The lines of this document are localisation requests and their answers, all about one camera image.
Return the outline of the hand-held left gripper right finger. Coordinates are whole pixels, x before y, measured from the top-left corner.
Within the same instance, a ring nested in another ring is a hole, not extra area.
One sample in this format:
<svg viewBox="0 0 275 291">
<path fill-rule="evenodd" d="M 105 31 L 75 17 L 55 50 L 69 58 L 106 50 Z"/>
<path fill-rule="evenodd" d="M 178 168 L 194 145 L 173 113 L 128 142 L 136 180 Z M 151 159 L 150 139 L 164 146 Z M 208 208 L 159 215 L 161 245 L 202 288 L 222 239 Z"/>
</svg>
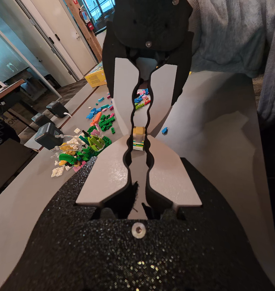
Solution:
<svg viewBox="0 0 275 291">
<path fill-rule="evenodd" d="M 180 156 L 151 135 L 146 201 L 152 208 L 201 207 L 192 181 Z"/>
</svg>

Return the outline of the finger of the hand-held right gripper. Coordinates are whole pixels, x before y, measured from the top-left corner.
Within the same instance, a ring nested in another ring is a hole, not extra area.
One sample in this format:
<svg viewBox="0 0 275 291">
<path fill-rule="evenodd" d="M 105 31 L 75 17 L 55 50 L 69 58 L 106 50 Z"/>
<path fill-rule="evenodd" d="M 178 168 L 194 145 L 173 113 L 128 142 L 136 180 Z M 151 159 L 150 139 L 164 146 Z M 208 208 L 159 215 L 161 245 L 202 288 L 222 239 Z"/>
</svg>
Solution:
<svg viewBox="0 0 275 291">
<path fill-rule="evenodd" d="M 150 75 L 150 108 L 147 134 L 151 134 L 171 108 L 177 65 L 164 64 Z"/>
<path fill-rule="evenodd" d="M 113 107 L 123 136 L 132 130 L 132 96 L 139 82 L 138 68 L 126 58 L 115 58 Z"/>
</svg>

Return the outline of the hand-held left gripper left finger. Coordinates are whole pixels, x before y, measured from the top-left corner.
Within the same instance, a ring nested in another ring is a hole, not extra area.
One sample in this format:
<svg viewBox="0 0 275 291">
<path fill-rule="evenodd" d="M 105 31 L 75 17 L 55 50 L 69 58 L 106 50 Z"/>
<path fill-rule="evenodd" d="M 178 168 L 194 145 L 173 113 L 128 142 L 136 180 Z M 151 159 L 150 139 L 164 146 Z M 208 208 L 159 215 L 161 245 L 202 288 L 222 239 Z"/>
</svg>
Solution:
<svg viewBox="0 0 275 291">
<path fill-rule="evenodd" d="M 124 162 L 129 137 L 121 137 L 98 155 L 76 199 L 77 205 L 104 207 L 129 185 L 129 169 Z"/>
</svg>

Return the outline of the yellow brick fish head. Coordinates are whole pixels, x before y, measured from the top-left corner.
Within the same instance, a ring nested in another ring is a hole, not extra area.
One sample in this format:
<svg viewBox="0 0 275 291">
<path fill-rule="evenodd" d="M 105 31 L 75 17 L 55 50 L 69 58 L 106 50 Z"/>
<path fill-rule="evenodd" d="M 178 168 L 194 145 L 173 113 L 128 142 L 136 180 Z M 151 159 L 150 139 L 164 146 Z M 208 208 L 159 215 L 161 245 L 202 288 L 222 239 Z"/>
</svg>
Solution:
<svg viewBox="0 0 275 291">
<path fill-rule="evenodd" d="M 134 140 L 144 140 L 146 136 L 145 127 L 134 126 L 133 128 L 133 139 Z"/>
</svg>

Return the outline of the striped brick fish body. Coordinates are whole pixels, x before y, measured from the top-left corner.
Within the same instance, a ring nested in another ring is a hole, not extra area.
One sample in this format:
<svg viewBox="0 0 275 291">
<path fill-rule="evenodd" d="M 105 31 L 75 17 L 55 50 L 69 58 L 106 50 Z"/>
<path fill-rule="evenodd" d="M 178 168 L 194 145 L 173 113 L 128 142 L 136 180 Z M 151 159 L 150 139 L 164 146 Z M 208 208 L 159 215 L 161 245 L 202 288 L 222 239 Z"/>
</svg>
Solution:
<svg viewBox="0 0 275 291">
<path fill-rule="evenodd" d="M 144 150 L 144 135 L 133 135 L 133 149 L 143 151 Z"/>
</svg>

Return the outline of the grey desk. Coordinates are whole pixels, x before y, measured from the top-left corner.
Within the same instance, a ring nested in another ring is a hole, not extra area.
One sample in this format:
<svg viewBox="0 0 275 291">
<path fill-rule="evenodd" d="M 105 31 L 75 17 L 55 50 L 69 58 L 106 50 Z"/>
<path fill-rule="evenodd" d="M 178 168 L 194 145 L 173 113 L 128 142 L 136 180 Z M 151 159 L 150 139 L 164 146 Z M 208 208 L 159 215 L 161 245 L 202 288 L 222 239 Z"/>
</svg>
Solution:
<svg viewBox="0 0 275 291">
<path fill-rule="evenodd" d="M 251 139 L 245 135 L 253 129 L 236 104 L 218 114 L 219 106 L 226 111 L 246 97 L 235 79 L 250 80 L 233 75 L 203 104 L 199 94 L 219 77 L 212 74 L 191 93 L 194 77 L 205 76 L 190 75 L 189 95 L 167 118 L 169 133 L 157 136 L 168 143 L 176 135 L 172 124 L 182 126 L 176 149 L 203 207 L 184 208 L 182 219 L 145 221 L 146 235 L 136 239 L 134 221 L 91 220 L 94 208 L 74 205 L 92 165 L 47 195 L 41 173 L 49 173 L 38 161 L 31 168 L 39 186 L 18 186 L 23 202 L 16 185 L 8 202 L 0 195 L 0 290 L 275 290 L 241 225 L 245 216 L 263 234 L 263 224 L 251 222 L 255 203 L 247 198 L 255 193 L 253 174 L 264 168 L 262 153 L 259 163 L 253 159 L 259 129 Z"/>
</svg>

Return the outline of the yellow brick set box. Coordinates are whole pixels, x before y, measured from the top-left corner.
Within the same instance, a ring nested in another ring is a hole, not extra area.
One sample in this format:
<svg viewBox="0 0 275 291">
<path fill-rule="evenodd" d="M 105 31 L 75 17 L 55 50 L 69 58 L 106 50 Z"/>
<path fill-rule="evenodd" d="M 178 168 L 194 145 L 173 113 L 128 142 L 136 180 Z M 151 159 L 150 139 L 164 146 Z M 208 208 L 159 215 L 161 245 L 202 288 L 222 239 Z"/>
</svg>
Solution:
<svg viewBox="0 0 275 291">
<path fill-rule="evenodd" d="M 103 62 L 101 61 L 88 74 L 86 74 L 85 79 L 92 88 L 106 85 L 107 80 L 103 69 Z"/>
</svg>

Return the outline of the green brick plant model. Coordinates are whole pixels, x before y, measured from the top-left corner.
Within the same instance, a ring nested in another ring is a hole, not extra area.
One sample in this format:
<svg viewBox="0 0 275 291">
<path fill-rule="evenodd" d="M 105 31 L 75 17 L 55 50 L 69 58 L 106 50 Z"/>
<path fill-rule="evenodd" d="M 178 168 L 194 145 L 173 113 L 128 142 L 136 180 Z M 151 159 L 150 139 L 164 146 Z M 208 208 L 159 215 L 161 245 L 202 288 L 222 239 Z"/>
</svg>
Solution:
<svg viewBox="0 0 275 291">
<path fill-rule="evenodd" d="M 92 134 L 87 132 L 80 136 L 60 134 L 56 137 L 71 139 L 51 149 L 51 152 L 55 151 L 51 158 L 58 158 L 58 162 L 55 162 L 55 165 L 65 166 L 67 170 L 73 167 L 75 172 L 81 169 L 92 157 L 97 157 L 105 148 L 112 144 L 108 137 L 95 129 Z"/>
</svg>

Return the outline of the scatter of blue pink bricks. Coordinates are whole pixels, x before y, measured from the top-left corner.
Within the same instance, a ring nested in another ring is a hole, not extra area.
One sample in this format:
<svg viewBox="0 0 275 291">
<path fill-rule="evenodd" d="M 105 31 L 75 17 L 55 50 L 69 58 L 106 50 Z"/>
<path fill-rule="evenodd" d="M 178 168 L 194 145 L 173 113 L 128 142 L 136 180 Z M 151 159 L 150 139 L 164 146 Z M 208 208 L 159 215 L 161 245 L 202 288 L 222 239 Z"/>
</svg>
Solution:
<svg viewBox="0 0 275 291">
<path fill-rule="evenodd" d="M 137 97 L 134 99 L 135 102 L 135 108 L 136 110 L 139 110 L 142 107 L 147 106 L 151 102 L 151 97 L 149 94 L 148 88 L 146 89 L 138 89 L 137 91 Z M 87 115 L 87 119 L 92 119 L 95 115 L 97 115 L 100 112 L 105 112 L 107 110 L 113 110 L 113 103 L 111 101 L 111 104 L 103 105 L 99 108 L 93 108 L 89 115 Z"/>
</svg>

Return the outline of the orange brick separator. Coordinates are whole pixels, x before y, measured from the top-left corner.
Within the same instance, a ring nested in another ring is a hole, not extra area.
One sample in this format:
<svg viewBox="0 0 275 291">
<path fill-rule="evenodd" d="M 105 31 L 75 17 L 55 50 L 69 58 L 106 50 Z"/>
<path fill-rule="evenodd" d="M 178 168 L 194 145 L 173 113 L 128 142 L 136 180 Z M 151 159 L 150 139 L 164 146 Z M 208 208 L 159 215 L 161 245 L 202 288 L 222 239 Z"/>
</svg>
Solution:
<svg viewBox="0 0 275 291">
<path fill-rule="evenodd" d="M 100 120 L 100 117 L 102 115 L 102 112 L 98 112 L 94 118 L 92 119 L 92 122 L 90 123 L 90 126 L 94 126 L 95 124 L 97 124 Z"/>
</svg>

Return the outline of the black charger box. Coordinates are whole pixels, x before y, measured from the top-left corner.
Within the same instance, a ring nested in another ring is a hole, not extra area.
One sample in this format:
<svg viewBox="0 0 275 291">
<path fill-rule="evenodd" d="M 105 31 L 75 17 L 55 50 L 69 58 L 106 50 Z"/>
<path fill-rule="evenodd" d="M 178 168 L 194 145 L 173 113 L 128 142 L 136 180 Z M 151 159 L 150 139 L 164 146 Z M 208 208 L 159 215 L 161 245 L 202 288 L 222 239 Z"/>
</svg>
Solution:
<svg viewBox="0 0 275 291">
<path fill-rule="evenodd" d="M 63 139 L 59 136 L 63 132 L 58 129 L 53 123 L 48 122 L 41 126 L 35 136 L 35 141 L 44 148 L 51 150 L 55 146 L 60 146 L 63 143 Z"/>
<path fill-rule="evenodd" d="M 31 118 L 31 120 L 39 127 L 44 126 L 45 124 L 51 122 L 51 120 L 42 113 L 37 113 Z"/>
<path fill-rule="evenodd" d="M 69 113 L 68 109 L 59 101 L 49 103 L 46 109 L 58 118 L 64 118 Z"/>
</svg>

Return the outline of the white door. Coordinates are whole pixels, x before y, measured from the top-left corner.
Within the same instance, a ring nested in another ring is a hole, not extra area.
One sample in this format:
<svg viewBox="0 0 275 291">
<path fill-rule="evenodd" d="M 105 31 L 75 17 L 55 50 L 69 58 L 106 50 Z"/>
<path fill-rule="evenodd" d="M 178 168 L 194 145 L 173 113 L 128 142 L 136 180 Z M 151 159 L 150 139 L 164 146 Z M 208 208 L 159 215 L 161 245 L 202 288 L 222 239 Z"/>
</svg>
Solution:
<svg viewBox="0 0 275 291">
<path fill-rule="evenodd" d="M 82 79 L 97 64 L 89 45 L 77 27 L 64 1 L 31 1 L 52 32 L 49 37 L 55 42 L 66 62 Z"/>
</svg>

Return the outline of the person's grey fleece jacket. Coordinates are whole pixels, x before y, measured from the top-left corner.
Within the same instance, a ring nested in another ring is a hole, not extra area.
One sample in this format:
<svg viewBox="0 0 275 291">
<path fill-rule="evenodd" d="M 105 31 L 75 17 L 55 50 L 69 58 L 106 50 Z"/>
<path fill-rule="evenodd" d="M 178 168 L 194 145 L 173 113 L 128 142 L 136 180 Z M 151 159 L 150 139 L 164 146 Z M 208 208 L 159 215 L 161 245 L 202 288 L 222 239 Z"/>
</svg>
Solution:
<svg viewBox="0 0 275 291">
<path fill-rule="evenodd" d="M 266 128 L 275 122 L 275 31 L 265 68 L 257 114 L 261 128 Z"/>
</svg>

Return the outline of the wooden table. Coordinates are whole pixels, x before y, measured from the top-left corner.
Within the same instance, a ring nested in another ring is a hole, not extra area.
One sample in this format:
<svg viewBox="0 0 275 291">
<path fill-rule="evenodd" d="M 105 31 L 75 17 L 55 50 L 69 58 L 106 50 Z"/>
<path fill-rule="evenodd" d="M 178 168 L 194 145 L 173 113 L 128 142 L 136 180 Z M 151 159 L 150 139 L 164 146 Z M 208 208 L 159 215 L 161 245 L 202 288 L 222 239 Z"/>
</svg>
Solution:
<svg viewBox="0 0 275 291">
<path fill-rule="evenodd" d="M 4 97 L 8 96 L 12 93 L 18 93 L 20 91 L 20 87 L 24 84 L 25 81 L 20 79 L 13 83 L 12 85 L 5 85 L 0 88 L 0 102 L 4 101 Z"/>
</svg>

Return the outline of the wooden post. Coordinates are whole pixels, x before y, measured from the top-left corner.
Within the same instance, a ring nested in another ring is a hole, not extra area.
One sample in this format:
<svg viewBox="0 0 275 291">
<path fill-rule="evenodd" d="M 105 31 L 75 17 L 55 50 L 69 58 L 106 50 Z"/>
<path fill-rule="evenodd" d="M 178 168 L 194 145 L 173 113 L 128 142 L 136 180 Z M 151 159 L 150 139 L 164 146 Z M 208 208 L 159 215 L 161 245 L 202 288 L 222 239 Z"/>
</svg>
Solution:
<svg viewBox="0 0 275 291">
<path fill-rule="evenodd" d="M 77 0 L 65 0 L 67 7 L 69 8 L 74 20 L 77 22 L 81 32 L 83 33 L 86 41 L 88 42 L 90 48 L 92 49 L 98 62 L 102 61 L 102 48 L 92 30 L 86 24 L 83 16 L 82 9 Z"/>
</svg>

